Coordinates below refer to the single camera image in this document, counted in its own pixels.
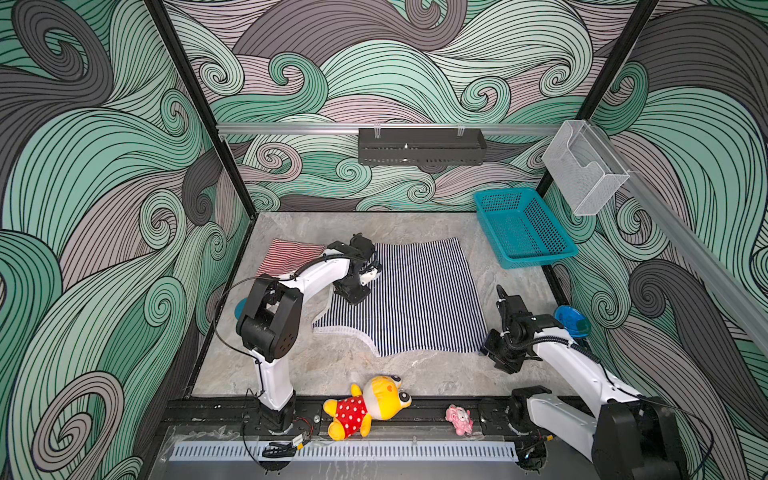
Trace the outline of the red white striped tank top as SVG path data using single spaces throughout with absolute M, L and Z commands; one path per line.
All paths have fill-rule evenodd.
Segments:
M 325 250 L 324 245 L 275 238 L 272 240 L 256 275 L 272 277 L 287 275 L 310 260 L 320 257 Z

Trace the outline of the blue white striped tank top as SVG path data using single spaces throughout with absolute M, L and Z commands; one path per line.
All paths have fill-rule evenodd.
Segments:
M 335 294 L 315 333 L 356 338 L 377 357 L 480 350 L 488 330 L 458 238 L 376 249 L 383 271 L 370 294 L 357 305 Z

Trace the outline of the teal plastic basket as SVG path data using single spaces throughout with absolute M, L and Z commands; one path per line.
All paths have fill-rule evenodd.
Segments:
M 485 190 L 475 193 L 474 201 L 479 224 L 502 268 L 547 266 L 578 254 L 536 190 Z

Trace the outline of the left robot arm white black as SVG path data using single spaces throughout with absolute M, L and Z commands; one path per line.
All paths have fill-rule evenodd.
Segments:
M 278 426 L 292 420 L 295 389 L 288 352 L 297 341 L 304 303 L 331 287 L 349 305 L 371 292 L 382 266 L 375 244 L 358 233 L 327 246 L 283 239 L 271 242 L 248 296 L 236 314 L 236 334 L 255 361 L 258 399 Z

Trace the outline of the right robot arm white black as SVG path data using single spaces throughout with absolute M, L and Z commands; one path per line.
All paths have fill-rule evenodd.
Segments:
M 568 402 L 543 386 L 511 394 L 512 425 L 533 437 L 520 462 L 540 459 L 554 436 L 582 454 L 602 479 L 688 479 L 677 410 L 609 372 L 554 316 L 530 312 L 519 295 L 496 288 L 500 329 L 481 351 L 495 368 L 515 374 L 528 361 L 550 365 L 577 398 Z

